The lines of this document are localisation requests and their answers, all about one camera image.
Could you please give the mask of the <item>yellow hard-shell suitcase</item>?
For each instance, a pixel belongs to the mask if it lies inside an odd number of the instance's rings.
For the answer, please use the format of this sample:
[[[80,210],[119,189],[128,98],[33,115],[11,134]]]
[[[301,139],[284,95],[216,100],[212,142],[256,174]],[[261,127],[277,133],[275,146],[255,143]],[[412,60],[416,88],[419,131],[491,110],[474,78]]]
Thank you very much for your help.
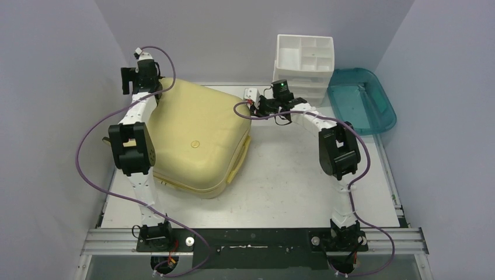
[[[242,99],[186,80],[161,79],[167,90],[155,109],[132,107],[125,120],[146,116],[156,153],[159,183],[200,198],[215,198],[240,169],[250,142],[251,121]]]

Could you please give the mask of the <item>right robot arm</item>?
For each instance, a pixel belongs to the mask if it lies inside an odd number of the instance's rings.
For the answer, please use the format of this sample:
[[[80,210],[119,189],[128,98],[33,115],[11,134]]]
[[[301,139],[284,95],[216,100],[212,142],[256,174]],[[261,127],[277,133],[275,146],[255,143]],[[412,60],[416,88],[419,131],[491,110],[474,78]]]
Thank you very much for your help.
[[[350,132],[351,124],[341,125],[327,120],[325,115],[302,97],[295,97],[286,80],[271,84],[273,96],[267,98],[258,90],[247,89],[245,100],[249,102],[252,116],[275,116],[298,124],[318,139],[319,164],[323,172],[336,180],[332,184],[332,211],[329,240],[320,244],[327,249],[356,253],[365,250],[367,241],[355,217],[350,201],[351,191],[341,182],[348,174],[355,174],[361,161],[357,139]]]

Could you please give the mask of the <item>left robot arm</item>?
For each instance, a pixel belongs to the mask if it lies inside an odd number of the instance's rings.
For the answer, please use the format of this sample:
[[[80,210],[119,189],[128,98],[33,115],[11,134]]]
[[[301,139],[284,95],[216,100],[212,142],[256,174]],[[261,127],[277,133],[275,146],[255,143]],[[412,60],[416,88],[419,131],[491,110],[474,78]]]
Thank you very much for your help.
[[[123,92],[132,96],[131,107],[108,129],[114,163],[129,180],[140,205],[141,251],[167,251],[175,242],[170,223],[158,214],[163,208],[153,177],[157,155],[146,126],[158,104],[153,94],[162,90],[160,74],[152,58],[139,59],[135,68],[121,69]]]

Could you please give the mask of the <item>white plastic drawer organizer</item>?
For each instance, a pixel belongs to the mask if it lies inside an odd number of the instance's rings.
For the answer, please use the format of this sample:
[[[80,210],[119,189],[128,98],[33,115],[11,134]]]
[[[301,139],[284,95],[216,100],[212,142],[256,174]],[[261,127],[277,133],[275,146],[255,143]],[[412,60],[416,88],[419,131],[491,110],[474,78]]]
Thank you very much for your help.
[[[279,34],[273,80],[288,82],[295,97],[319,107],[334,73],[333,37]]]

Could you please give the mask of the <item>teal transparent plastic tray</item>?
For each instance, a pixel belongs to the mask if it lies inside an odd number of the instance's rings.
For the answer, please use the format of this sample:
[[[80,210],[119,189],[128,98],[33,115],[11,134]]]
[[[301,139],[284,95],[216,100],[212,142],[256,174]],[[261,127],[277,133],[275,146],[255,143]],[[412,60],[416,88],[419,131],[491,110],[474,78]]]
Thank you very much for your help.
[[[336,118],[350,122],[361,136],[384,133],[397,122],[379,79],[367,69],[336,69],[327,94]]]

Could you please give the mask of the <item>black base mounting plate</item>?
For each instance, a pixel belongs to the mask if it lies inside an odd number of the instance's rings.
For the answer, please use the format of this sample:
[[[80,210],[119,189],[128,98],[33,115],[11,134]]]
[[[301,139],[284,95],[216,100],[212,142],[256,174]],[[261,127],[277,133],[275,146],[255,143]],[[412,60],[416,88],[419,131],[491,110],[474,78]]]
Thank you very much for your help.
[[[354,269],[357,254],[368,251],[363,231],[345,235],[323,228],[173,229],[136,235],[136,251],[152,253],[151,267],[172,273],[182,256],[196,269],[326,270],[331,264],[345,272]]]

